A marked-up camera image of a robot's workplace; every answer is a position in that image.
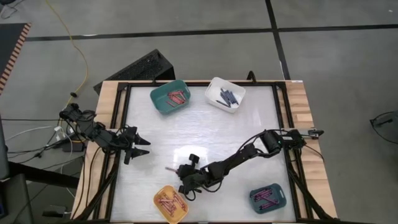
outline white table surface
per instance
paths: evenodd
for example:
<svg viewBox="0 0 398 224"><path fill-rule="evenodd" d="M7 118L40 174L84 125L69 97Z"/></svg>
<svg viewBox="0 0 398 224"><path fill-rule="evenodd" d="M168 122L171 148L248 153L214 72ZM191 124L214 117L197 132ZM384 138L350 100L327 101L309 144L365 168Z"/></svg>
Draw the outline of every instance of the white table surface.
<svg viewBox="0 0 398 224"><path fill-rule="evenodd" d="M149 93L153 87L133 87L126 124L137 126L140 136L152 144L137 146L150 154L134 158L129 165L121 156L111 221L164 222L153 196L165 185L177 190L178 176L165 167L177 169L190 163L191 153L200 157L197 168L222 161L240 145L264 129L278 129L272 88L245 86L246 96L235 114L229 114L205 101L206 87L189 87L190 103L169 115L160 114ZM257 148L265 151L260 140ZM278 183L287 205L262 215L249 203L251 190ZM216 193L203 190L193 202L186 200L189 213L183 222L295 221L283 151L270 158L257 157L231 170Z"/></svg>

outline gray floor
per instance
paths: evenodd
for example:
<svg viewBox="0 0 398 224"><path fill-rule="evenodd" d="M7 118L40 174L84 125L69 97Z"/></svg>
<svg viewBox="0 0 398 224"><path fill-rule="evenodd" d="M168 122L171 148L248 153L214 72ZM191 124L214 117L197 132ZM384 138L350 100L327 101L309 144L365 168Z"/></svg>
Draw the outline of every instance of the gray floor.
<svg viewBox="0 0 398 224"><path fill-rule="evenodd" d="M50 0L73 35L268 28L264 1L60 1ZM279 27L397 24L396 1L272 1ZM32 22L31 37L66 35L44 1L30 0L1 23ZM338 216L344 220L395 223L398 214L398 149L375 135L369 119L398 109L398 30L281 33L292 79L304 80ZM271 33L79 40L90 77L77 103L95 110L92 86L153 49L174 65L176 77L283 79ZM0 112L7 118L57 118L68 93L83 80L85 66L69 41L26 42L4 93ZM4 122L6 137L48 123ZM51 129L25 134L8 143L11 150L47 142ZM43 168L68 158L58 149L27 165ZM16 161L28 159L18 157ZM31 184L29 190L39 188ZM71 205L65 189L47 191L34 203Z"/></svg>

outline white wire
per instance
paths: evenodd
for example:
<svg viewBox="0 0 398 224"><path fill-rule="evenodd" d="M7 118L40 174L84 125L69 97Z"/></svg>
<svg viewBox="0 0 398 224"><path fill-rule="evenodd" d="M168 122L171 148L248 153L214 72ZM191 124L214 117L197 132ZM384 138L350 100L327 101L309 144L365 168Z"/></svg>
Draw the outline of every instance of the white wire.
<svg viewBox="0 0 398 224"><path fill-rule="evenodd" d="M39 129L52 128L52 127L53 127L53 126L44 126L44 127L32 128L32 129L29 129L29 130L26 130L26 131L22 131L22 132L20 132L20 133L18 133L18 134L15 134L15 135L13 135L13 136L7 138L6 141L15 138L15 137L17 137L18 135L27 133L27 132L29 132L29 131L35 131L35 130L39 130Z"/></svg>
<svg viewBox="0 0 398 224"><path fill-rule="evenodd" d="M70 154L69 154L69 158L66 160L66 161L69 161L70 158L72 157L73 142L72 142L72 139L70 139L69 135L67 135L67 134L65 134L65 132L63 132L63 128L62 128L62 127L61 127L61 132L62 132L62 134L63 134L64 136L66 136L66 137L69 139L69 141L70 141ZM67 188L67 190L68 190L68 192L70 193L70 195L72 195L72 197L75 198L74 194L73 194L72 192L70 192L69 188Z"/></svg>

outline orange basket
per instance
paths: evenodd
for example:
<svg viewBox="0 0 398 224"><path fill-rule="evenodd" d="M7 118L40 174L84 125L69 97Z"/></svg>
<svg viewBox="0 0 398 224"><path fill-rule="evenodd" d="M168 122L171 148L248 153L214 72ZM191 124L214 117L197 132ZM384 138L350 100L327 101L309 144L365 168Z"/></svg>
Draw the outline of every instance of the orange basket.
<svg viewBox="0 0 398 224"><path fill-rule="evenodd" d="M155 194L154 203L171 224L177 224L188 213L188 204L170 185L164 186Z"/></svg>

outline white basket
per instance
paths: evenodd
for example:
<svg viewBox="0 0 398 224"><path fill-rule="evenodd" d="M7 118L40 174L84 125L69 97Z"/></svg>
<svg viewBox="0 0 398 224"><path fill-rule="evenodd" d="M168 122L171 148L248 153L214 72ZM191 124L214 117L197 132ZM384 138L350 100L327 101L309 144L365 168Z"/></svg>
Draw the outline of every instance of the white basket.
<svg viewBox="0 0 398 224"><path fill-rule="evenodd" d="M225 103L225 101L220 96L221 89L233 92L236 101L239 103L239 105L237 105L236 103L231 104L231 107L229 108L227 106L222 105L221 103L218 103L216 100ZM211 80L209 86L207 87L205 95L207 102L209 104L216 106L227 112L235 113L235 111L239 108L245 93L246 90L243 87L235 85L234 83L226 81L222 78L214 77Z"/></svg>

